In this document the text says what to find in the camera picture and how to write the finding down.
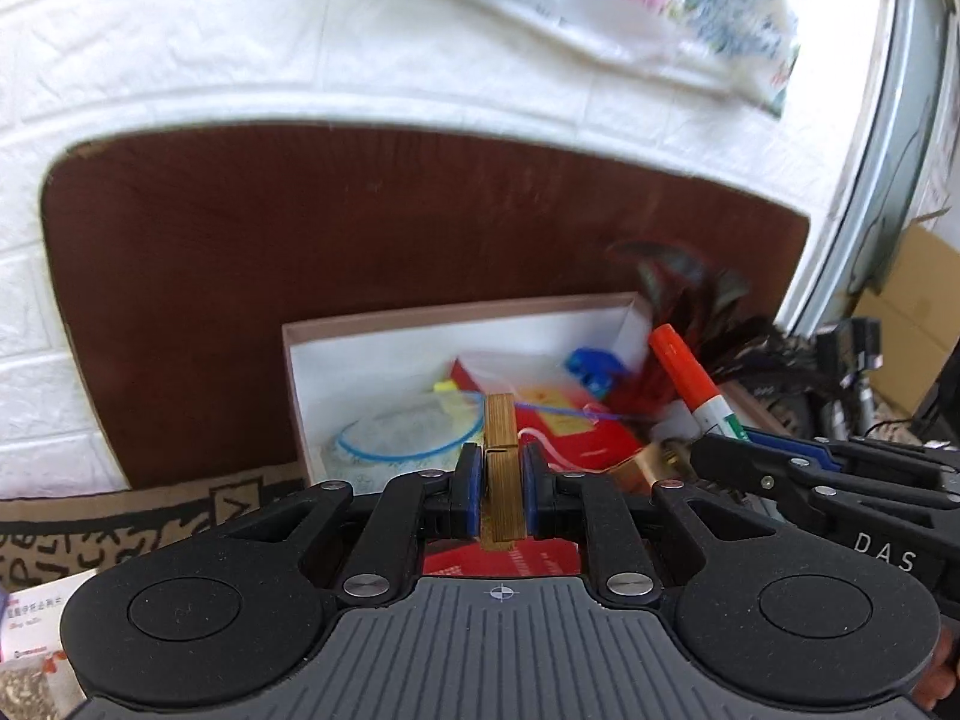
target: circular button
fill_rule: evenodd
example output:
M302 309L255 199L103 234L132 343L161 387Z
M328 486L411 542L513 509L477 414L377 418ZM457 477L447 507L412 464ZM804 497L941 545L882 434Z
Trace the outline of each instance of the circular button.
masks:
M344 592L354 598L376 598L390 589L390 581L379 574L357 574L344 580Z
M760 611L782 631L803 638L839 638L859 630L874 608L848 581L816 575L784 577L760 591Z
M654 581L646 574L625 571L607 579L607 589L617 595L646 595L654 589Z
M130 620L148 637L193 641L224 630L240 613L240 594L229 584L181 577L152 584L130 603Z

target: yellow tag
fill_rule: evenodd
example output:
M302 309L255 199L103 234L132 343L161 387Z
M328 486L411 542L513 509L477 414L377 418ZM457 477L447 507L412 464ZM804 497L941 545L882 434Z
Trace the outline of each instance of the yellow tag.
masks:
M549 406L554 409L576 410L576 407L560 392L550 386L539 386L536 389L525 389L520 393L524 403L533 406ZM576 436L579 433L589 433L593 430L593 423L585 416L573 416L568 413L536 412L550 432L557 437Z

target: human hand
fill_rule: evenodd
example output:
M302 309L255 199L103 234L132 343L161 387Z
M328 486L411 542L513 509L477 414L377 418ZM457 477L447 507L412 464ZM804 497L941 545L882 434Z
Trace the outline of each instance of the human hand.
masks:
M947 665L947 658L952 650L953 634L944 626L940 629L940 638L933 650L933 660L913 688L913 700L927 712L933 710L939 700L947 698L956 688L957 672L954 666Z

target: cardboard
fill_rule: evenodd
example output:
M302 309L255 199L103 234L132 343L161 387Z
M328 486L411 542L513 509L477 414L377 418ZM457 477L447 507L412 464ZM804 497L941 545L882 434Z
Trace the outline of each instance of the cardboard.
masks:
M905 285L903 289L899 296L906 294ZM915 413L940 375L953 343L942 346L920 324L871 290L864 290L854 313L880 320L883 367L870 372L871 386L906 413Z
M920 225L911 224L896 251L881 299L938 346L952 350L960 337L958 295L960 252ZM886 356L894 347L888 346L885 327L882 332Z
M295 463L154 490L0 502L0 584L109 568L302 490Z

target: orange marker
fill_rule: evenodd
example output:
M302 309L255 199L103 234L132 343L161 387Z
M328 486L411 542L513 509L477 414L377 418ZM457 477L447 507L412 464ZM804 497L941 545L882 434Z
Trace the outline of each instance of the orange marker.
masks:
M717 385L671 325L661 324L650 334L650 348L704 433L750 440Z

